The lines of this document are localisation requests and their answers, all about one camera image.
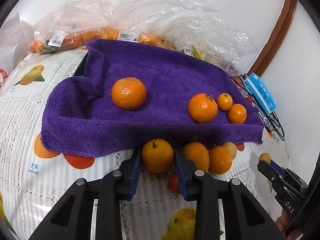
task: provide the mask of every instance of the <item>blue tissue pack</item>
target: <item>blue tissue pack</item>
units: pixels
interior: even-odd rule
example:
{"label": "blue tissue pack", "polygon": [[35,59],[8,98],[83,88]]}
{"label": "blue tissue pack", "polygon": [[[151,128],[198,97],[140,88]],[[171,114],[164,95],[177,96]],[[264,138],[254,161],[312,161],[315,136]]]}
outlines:
{"label": "blue tissue pack", "polygon": [[257,74],[252,73],[249,77],[247,77],[244,83],[259,102],[266,114],[271,114],[271,112],[278,107],[270,91]]}

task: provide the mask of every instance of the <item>finger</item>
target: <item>finger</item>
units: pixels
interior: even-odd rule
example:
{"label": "finger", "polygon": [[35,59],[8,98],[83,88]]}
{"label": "finger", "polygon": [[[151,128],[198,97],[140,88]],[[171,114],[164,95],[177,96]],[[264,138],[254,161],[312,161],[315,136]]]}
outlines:
{"label": "finger", "polygon": [[289,218],[288,214],[282,210],[281,213],[281,223],[284,224],[285,226],[289,225],[289,223],[291,222],[291,219]]}
{"label": "finger", "polygon": [[286,226],[281,222],[281,217],[278,217],[276,220],[277,227],[282,231],[286,228]]}
{"label": "finger", "polygon": [[302,234],[300,229],[295,229],[289,235],[287,240],[296,240]]}

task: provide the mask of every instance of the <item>fruit print tablecloth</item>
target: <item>fruit print tablecloth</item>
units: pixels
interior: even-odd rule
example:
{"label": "fruit print tablecloth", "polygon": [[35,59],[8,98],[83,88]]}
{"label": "fruit print tablecloth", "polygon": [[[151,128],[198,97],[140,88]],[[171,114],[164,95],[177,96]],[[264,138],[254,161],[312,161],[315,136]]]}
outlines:
{"label": "fruit print tablecloth", "polygon": [[[83,49],[75,49],[54,55],[29,54],[0,89],[0,217],[6,217],[8,227],[12,227],[18,239],[31,236],[76,179],[100,179],[132,154],[129,149],[86,159],[52,154],[39,147],[47,98],[61,80],[73,75],[86,53]],[[33,77],[27,82],[25,78],[21,85],[21,79],[33,68],[36,69]],[[264,130],[263,141],[262,145],[237,145],[238,153],[232,168],[216,178],[227,181],[239,178],[275,219],[281,208],[267,180],[257,171],[258,158],[261,153],[269,152],[279,165],[290,167],[290,161],[284,144],[276,136]],[[186,203],[181,195],[167,190],[167,179],[172,172],[151,174],[142,168],[133,200],[120,203],[124,239],[160,240],[175,212],[184,207],[196,207],[196,203]],[[220,217],[223,230],[222,209]],[[92,239],[94,232],[95,217],[92,219]]]}

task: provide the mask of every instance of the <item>purple cloth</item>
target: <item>purple cloth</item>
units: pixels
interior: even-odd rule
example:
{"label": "purple cloth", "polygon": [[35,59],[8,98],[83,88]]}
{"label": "purple cloth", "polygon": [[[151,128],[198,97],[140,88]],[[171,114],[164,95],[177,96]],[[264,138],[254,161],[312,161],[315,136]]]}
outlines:
{"label": "purple cloth", "polygon": [[[262,143],[258,109],[221,69],[180,52],[133,42],[95,40],[87,47],[84,75],[63,80],[48,98],[41,132],[46,149],[99,157],[154,138],[173,147],[197,141],[208,149],[228,141]],[[118,108],[111,99],[113,84],[124,77],[140,79],[148,91],[144,104],[133,111]],[[245,106],[247,120],[230,124],[219,110],[211,123],[195,123],[187,107],[198,93],[214,99],[229,93],[234,103]]]}

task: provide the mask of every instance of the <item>wooden molding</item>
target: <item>wooden molding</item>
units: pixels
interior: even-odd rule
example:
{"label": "wooden molding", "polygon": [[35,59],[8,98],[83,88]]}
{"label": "wooden molding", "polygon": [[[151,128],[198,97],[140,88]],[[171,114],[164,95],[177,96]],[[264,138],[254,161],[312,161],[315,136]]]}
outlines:
{"label": "wooden molding", "polygon": [[249,69],[247,75],[252,72],[261,76],[266,70],[271,60],[277,53],[285,35],[288,32],[289,26],[292,22],[295,8],[297,6],[297,0],[284,0],[284,4],[281,10],[281,14],[276,22],[273,31],[269,37],[268,42],[264,45],[258,58]]}

